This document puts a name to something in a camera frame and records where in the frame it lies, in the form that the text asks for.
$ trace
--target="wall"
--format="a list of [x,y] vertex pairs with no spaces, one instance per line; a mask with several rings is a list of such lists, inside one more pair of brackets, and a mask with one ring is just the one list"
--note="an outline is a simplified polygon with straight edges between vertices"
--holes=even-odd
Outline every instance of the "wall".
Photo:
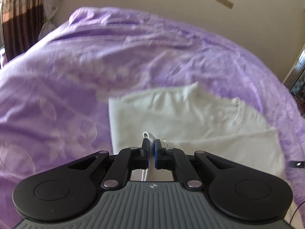
[[247,48],[283,80],[305,42],[305,0],[65,0],[54,17],[66,21],[81,6],[140,9],[213,31]]

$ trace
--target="bed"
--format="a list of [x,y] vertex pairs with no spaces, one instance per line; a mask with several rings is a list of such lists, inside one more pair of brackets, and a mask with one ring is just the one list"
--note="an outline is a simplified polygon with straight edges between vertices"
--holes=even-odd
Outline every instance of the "bed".
[[[20,217],[11,195],[33,175],[99,150],[112,153],[108,98],[198,81],[239,97],[279,132],[286,162],[305,160],[305,121],[289,91],[249,51],[149,13],[83,7],[0,74],[0,228]],[[286,168],[294,200],[305,171]],[[300,208],[305,221],[305,206]]]

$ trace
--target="white t-shirt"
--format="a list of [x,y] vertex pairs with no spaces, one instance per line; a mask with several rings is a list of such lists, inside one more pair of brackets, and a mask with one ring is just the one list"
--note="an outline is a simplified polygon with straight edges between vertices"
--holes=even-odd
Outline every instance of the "white t-shirt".
[[[143,132],[149,132],[144,135],[151,142],[162,140],[163,147],[180,148],[189,155],[204,150],[285,179],[276,129],[239,98],[212,96],[198,83],[109,98],[109,119],[114,154],[141,147]],[[135,172],[132,178],[172,180],[171,172],[154,169],[153,159],[150,163],[147,172]]]

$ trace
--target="curtain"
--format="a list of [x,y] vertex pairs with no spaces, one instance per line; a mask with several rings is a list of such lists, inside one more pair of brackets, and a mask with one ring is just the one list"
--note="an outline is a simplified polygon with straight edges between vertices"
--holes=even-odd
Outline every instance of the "curtain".
[[43,25],[43,0],[2,0],[2,31],[7,60],[38,41]]

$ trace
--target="circular cap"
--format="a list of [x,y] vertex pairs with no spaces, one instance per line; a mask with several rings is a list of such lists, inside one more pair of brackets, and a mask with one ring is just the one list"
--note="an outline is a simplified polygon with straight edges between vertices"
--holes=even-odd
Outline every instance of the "circular cap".
[[260,180],[242,180],[235,185],[236,192],[248,199],[262,199],[267,197],[271,189],[268,184]]
[[35,195],[45,201],[56,201],[70,192],[70,186],[62,181],[46,181],[37,185]]
[[107,188],[114,188],[119,184],[119,182],[117,180],[106,180],[103,184]]
[[190,188],[199,188],[202,185],[202,182],[200,182],[198,180],[190,180],[187,182],[187,185]]

